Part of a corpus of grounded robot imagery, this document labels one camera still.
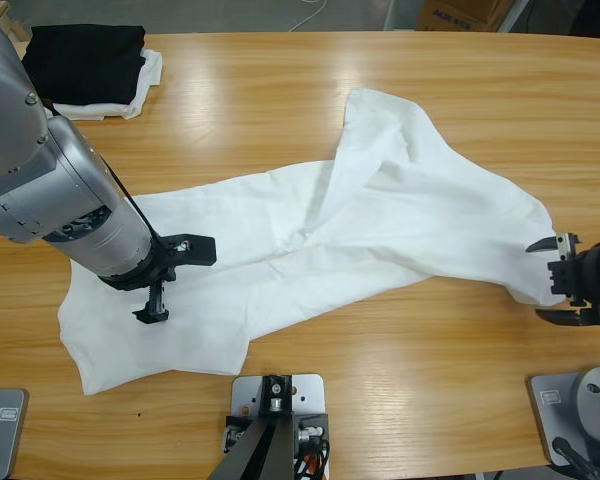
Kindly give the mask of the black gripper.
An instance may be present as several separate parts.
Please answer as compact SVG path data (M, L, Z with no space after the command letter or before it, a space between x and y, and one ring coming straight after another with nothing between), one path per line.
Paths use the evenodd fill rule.
M572 310L536 309L542 320L558 326L600 326L600 243L577 252L572 233L545 237L529 245L527 253L558 251L550 262L551 292L564 295Z
M176 279L177 252L162 244L153 244L148 256L126 274L99 276L108 286L121 291L149 288L149 298L145 306L133 311L135 318L145 324L165 322L169 311L164 304L164 283Z

